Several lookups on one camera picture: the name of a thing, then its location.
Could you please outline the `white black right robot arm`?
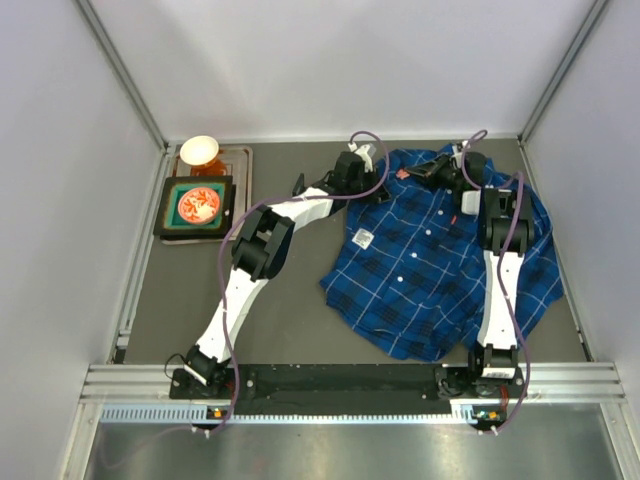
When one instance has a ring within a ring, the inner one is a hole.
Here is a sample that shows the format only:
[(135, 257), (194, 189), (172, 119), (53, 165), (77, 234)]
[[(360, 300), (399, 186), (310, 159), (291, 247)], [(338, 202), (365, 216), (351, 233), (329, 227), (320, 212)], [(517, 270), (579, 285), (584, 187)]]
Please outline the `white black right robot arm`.
[(469, 376), (474, 381), (510, 382), (518, 375), (515, 304), (520, 271), (535, 240), (533, 207), (520, 173), (500, 188), (482, 187), (486, 164), (486, 157), (477, 152), (469, 158), (440, 154), (405, 172), (429, 190), (450, 190), (460, 212), (477, 219), (486, 287)]

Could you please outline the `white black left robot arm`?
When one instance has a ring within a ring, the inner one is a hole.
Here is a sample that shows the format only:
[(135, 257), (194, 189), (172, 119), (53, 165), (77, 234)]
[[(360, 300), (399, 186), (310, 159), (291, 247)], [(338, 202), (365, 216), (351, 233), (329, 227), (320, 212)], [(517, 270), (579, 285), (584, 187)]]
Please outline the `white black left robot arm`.
[(374, 156), (373, 144), (351, 142), (320, 180), (307, 186), (300, 176), (291, 198), (267, 200), (241, 217), (224, 294), (184, 361), (185, 370), (197, 381), (206, 387), (223, 381), (239, 329), (257, 295), (283, 268), (294, 233), (330, 217), (352, 200), (382, 203), (390, 198), (383, 186), (389, 160), (380, 169), (374, 166)]

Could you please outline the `blue plaid button shirt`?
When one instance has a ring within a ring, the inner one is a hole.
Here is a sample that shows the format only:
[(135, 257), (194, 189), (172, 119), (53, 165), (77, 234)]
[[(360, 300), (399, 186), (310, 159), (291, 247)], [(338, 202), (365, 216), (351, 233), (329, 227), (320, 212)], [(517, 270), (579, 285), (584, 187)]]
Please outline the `blue plaid button shirt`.
[(399, 360), (438, 362), (458, 344), (473, 348), (484, 315), (476, 218), (460, 214), (451, 191), (398, 175), (437, 155), (395, 149), (379, 161), (391, 199), (348, 205), (345, 242), (320, 281), (327, 305)]

